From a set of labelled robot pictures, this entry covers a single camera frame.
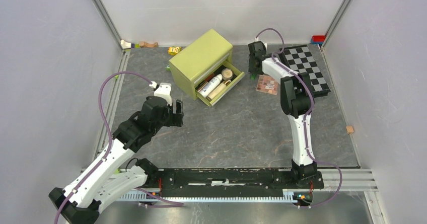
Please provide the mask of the pink eyeshadow palette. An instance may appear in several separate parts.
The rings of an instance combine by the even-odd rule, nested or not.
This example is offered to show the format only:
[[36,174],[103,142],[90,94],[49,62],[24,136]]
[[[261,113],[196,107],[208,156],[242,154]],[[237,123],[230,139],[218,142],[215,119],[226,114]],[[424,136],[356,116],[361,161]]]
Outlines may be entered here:
[[278,87],[279,83],[274,80],[271,76],[268,75],[260,75],[258,78],[256,91],[271,94],[271,95],[277,95],[278,94]]

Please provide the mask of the round powder jar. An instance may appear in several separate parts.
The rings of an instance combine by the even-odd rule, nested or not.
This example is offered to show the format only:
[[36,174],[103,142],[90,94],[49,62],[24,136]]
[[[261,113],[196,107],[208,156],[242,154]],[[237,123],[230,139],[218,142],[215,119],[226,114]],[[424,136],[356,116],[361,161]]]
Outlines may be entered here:
[[224,81],[228,81],[231,80],[234,77],[234,73],[230,68],[224,68],[221,71],[221,76],[223,78]]

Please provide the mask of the green metal drawer box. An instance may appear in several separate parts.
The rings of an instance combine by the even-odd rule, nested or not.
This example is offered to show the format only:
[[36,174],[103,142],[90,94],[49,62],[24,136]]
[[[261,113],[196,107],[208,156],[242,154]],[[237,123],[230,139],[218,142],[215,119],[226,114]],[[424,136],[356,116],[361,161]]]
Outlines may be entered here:
[[[175,85],[192,99],[200,99],[206,105],[214,106],[245,75],[232,64],[232,49],[232,44],[217,31],[208,30],[169,60]],[[211,74],[221,74],[224,68],[230,68],[234,77],[225,89],[209,101],[197,89],[205,78]]]

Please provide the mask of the white plastic bottle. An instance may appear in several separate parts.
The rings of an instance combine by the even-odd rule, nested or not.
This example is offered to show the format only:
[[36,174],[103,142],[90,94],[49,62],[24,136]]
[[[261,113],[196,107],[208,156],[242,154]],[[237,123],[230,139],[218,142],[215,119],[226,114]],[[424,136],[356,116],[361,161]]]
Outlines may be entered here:
[[221,74],[213,77],[200,91],[199,93],[203,97],[207,97],[223,80],[223,76]]

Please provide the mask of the red black lip pencil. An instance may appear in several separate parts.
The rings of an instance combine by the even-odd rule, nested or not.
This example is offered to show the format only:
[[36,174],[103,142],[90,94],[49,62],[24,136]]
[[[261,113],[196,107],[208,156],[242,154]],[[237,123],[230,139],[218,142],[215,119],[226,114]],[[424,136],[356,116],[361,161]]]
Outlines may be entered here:
[[212,80],[212,78],[214,78],[216,75],[215,74],[211,74],[211,75],[209,75],[207,78],[205,78],[203,81],[202,81],[202,83],[203,84],[205,84],[205,83],[209,83],[211,80]]

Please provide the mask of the rose gold lipstick tube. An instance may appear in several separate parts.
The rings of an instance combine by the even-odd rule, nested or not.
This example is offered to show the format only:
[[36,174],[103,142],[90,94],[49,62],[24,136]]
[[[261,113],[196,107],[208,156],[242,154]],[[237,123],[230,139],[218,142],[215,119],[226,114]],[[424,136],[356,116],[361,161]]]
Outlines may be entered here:
[[197,89],[197,91],[200,92],[207,83],[208,82],[204,82],[202,85],[200,85],[200,87]]

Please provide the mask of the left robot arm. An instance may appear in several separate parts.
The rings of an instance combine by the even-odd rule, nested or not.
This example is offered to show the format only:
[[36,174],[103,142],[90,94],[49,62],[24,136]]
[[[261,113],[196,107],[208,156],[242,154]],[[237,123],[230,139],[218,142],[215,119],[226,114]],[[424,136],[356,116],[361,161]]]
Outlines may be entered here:
[[182,125],[181,100],[170,105],[162,97],[147,97],[141,110],[120,123],[110,135],[108,146],[83,173],[66,187],[56,187],[49,193],[49,199],[57,208],[54,222],[62,216],[69,223],[94,223],[111,203],[128,191],[141,185],[155,186],[158,173],[141,166],[132,167],[111,182],[108,179],[162,127]]

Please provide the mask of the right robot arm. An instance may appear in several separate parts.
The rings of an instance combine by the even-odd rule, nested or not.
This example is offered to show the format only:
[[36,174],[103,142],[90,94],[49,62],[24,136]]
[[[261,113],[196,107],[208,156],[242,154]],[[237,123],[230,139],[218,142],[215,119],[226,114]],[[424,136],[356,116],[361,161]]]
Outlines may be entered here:
[[292,70],[279,61],[279,58],[267,54],[261,41],[248,44],[249,73],[266,74],[280,84],[280,105],[291,124],[293,138],[291,182],[303,188],[317,174],[317,163],[312,152],[310,120],[314,107],[314,97],[309,75]]

